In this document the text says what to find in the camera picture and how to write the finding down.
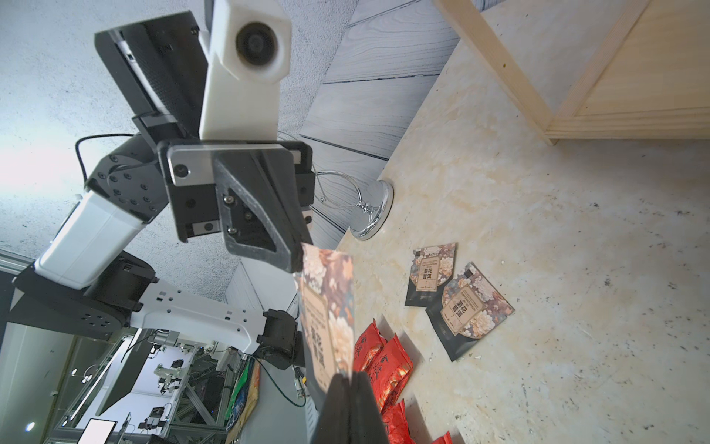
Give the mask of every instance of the red packaging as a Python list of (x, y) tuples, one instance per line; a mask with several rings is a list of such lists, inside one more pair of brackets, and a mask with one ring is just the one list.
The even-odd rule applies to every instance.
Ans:
[(409, 424), (404, 412), (404, 400), (388, 408), (382, 415), (390, 444), (417, 444), (409, 436)]
[(380, 412), (386, 406), (397, 402), (397, 398), (409, 380), (409, 372), (412, 371), (412, 367), (412, 360), (402, 348), (397, 335), (383, 347), (380, 354), (370, 363), (367, 376), (370, 379)]
[(380, 330), (375, 320), (362, 332), (355, 342), (355, 359), (353, 359), (353, 372), (367, 372), (375, 356), (385, 347), (385, 338), (380, 335)]
[(432, 444), (451, 444), (451, 433), (446, 432), (446, 435), (434, 441)]

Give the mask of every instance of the screw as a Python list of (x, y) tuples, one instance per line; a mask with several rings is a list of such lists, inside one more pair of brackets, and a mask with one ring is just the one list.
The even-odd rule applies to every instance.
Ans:
[(190, 170), (187, 169), (187, 166), (184, 166), (183, 164), (179, 163), (173, 168), (173, 172), (175, 175), (179, 178), (184, 178), (187, 177), (188, 174), (190, 174)]

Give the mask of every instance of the chrome base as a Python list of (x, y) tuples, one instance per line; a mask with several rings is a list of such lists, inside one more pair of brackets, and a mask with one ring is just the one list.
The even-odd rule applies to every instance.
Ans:
[(353, 210), (350, 218), (350, 232), (357, 240), (367, 240), (377, 233), (385, 223), (392, 208), (394, 188), (384, 180), (370, 184), (362, 193), (362, 201)]

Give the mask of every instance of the printed label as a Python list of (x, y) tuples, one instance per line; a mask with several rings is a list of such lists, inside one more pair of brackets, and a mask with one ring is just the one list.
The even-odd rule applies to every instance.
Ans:
[(313, 359), (313, 373), (320, 388), (328, 392), (336, 365), (328, 328), (327, 304), (325, 298), (314, 292), (310, 286), (304, 284), (301, 289), (306, 317), (306, 343)]
[(417, 291), (436, 291), (439, 283), (439, 256), (422, 259), (417, 275)]
[(442, 318), (444, 318), (444, 322), (449, 326), (451, 332), (457, 335), (485, 307), (485, 304), (474, 290), (469, 286), (465, 286), (442, 309)]

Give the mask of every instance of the floral pattern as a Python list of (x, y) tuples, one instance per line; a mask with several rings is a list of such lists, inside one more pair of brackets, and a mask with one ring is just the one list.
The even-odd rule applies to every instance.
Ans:
[(417, 285), (417, 276), (419, 276), (419, 265), (422, 259), (427, 257), (439, 256), (439, 282), (438, 286), (446, 282), (454, 272), (454, 255), (456, 254), (456, 244), (437, 245), (435, 247), (423, 247), (414, 250), (414, 259), (409, 273), (409, 279)]
[[(470, 276), (466, 276), (466, 270), (470, 272)], [(459, 292), (459, 289), (465, 286), (471, 286), (476, 295), (486, 304), (486, 307), (464, 326), (459, 332), (460, 335), (481, 339), (515, 311), (508, 301), (488, 282), (488, 279), (476, 268), (473, 262), (469, 262), (464, 272), (452, 279), (444, 288), (442, 295), (443, 306), (445, 307), (451, 298)]]
[[(301, 286), (308, 285), (325, 298), (337, 371), (348, 377), (355, 345), (352, 281), (353, 261), (348, 254), (303, 244), (303, 271), (296, 275), (296, 284), (301, 292)], [(301, 311), (302, 323), (307, 329), (304, 312)]]

